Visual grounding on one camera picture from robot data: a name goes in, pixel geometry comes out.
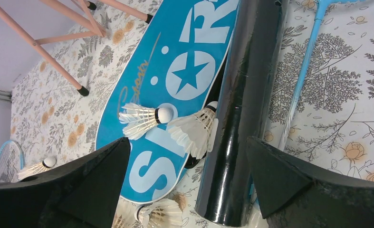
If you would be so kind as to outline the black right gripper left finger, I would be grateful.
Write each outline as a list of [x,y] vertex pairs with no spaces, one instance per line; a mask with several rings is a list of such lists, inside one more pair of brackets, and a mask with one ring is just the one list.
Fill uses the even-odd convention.
[[49,171],[0,183],[0,228],[109,228],[131,145],[122,137]]

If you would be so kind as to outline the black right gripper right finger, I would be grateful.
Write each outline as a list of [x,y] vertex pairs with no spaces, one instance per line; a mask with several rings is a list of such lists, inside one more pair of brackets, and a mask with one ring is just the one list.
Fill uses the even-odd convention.
[[254,136],[246,154],[271,228],[374,228],[374,182],[326,170]]

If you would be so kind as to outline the black shuttlecock tube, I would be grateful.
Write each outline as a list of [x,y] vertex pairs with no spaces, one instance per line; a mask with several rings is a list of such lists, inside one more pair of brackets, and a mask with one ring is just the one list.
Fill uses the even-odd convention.
[[247,223],[252,178],[247,138],[265,131],[289,1],[240,2],[195,211],[226,227]]

